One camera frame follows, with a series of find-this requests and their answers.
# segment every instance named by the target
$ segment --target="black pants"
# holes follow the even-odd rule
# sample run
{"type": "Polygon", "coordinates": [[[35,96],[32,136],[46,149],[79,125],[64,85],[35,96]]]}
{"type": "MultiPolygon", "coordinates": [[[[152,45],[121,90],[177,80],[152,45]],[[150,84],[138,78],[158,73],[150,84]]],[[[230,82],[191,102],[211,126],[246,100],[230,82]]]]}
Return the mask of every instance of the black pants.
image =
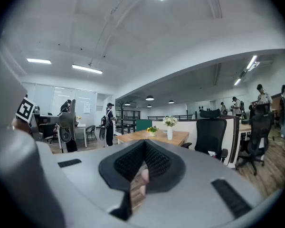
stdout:
{"type": "Polygon", "coordinates": [[[75,152],[75,151],[77,151],[76,141],[71,139],[69,142],[67,142],[66,143],[66,149],[67,149],[67,152],[75,152]]]}
{"type": "Polygon", "coordinates": [[[106,136],[105,136],[106,144],[108,146],[113,145],[113,134],[114,134],[114,127],[109,125],[109,127],[106,129],[106,136]]]}

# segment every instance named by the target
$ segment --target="office chair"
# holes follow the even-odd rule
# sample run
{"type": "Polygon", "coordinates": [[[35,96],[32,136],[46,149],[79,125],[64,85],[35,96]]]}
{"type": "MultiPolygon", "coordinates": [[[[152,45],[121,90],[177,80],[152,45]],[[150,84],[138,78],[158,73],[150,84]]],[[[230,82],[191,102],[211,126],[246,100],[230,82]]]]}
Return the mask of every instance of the office chair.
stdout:
{"type": "MultiPolygon", "coordinates": [[[[198,138],[194,149],[205,154],[209,154],[208,151],[215,152],[215,157],[224,162],[228,156],[228,150],[222,149],[227,121],[217,118],[220,117],[219,109],[202,111],[199,115],[207,119],[200,119],[196,122],[198,138]]],[[[188,149],[190,145],[192,143],[188,142],[183,144],[182,147],[188,149]]]]}
{"type": "Polygon", "coordinates": [[[94,134],[94,136],[95,136],[95,138],[96,138],[95,129],[96,129],[96,126],[95,126],[95,125],[92,125],[92,126],[89,126],[89,127],[86,128],[85,134],[86,134],[87,142],[89,142],[89,135],[91,135],[91,137],[92,137],[92,139],[93,139],[93,134],[94,134]]]}
{"type": "Polygon", "coordinates": [[[53,140],[58,140],[58,138],[56,136],[57,131],[55,132],[56,124],[40,124],[39,126],[42,127],[42,133],[43,133],[44,139],[52,136],[52,138],[47,139],[47,142],[50,140],[49,143],[52,143],[53,140]]]}
{"type": "Polygon", "coordinates": [[[274,120],[274,115],[269,109],[269,104],[260,104],[256,106],[256,115],[249,120],[249,124],[251,125],[250,139],[249,141],[243,142],[244,151],[250,155],[238,156],[243,159],[243,162],[236,165],[236,170],[249,162],[255,171],[253,174],[256,176],[257,168],[255,162],[261,162],[262,166],[264,166],[264,161],[257,157],[264,155],[269,147],[268,135],[274,120]]]}

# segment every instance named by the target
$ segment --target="vase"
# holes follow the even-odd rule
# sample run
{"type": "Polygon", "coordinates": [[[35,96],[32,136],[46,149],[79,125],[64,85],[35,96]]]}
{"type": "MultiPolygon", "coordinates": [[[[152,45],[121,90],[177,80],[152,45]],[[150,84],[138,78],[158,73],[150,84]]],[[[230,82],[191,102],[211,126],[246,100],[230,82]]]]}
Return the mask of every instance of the vase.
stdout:
{"type": "Polygon", "coordinates": [[[168,137],[168,140],[172,140],[172,138],[173,138],[172,127],[168,127],[168,129],[167,129],[167,137],[168,137]]]}

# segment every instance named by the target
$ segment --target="poster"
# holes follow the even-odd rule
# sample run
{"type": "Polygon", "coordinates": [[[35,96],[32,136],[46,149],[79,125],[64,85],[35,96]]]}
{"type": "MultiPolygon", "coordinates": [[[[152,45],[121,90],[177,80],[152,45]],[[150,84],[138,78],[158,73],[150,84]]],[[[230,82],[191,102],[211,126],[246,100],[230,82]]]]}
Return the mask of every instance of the poster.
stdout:
{"type": "Polygon", "coordinates": [[[91,104],[85,103],[84,104],[84,113],[90,114],[90,111],[91,111],[91,104]]]}

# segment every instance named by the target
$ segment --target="wooden floor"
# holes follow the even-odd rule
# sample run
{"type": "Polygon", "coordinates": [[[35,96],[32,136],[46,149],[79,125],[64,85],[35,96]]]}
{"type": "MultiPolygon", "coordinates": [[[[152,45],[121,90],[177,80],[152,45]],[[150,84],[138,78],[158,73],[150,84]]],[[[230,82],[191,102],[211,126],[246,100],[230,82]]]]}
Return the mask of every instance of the wooden floor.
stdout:
{"type": "MultiPolygon", "coordinates": [[[[96,131],[96,137],[98,138],[99,131],[96,131]]],[[[76,141],[78,151],[92,150],[97,148],[103,148],[104,142],[100,140],[89,141],[87,148],[83,140],[76,141]]],[[[117,139],[114,137],[113,144],[117,144],[117,139]]],[[[54,141],[50,144],[50,148],[53,153],[61,153],[59,149],[58,141],[54,141]]],[[[261,166],[260,163],[256,163],[257,176],[254,176],[254,170],[250,163],[239,168],[236,171],[243,178],[247,179],[252,183],[259,191],[263,194],[264,198],[268,197],[270,194],[278,189],[285,187],[285,140],[281,138],[281,133],[279,129],[272,129],[269,135],[269,148],[265,153],[264,157],[265,166],[261,166]]],[[[144,196],[140,193],[140,187],[145,185],[140,173],[143,169],[147,168],[145,164],[142,165],[138,171],[136,177],[131,183],[131,200],[132,209],[135,212],[140,204],[144,200],[144,196]]]]}

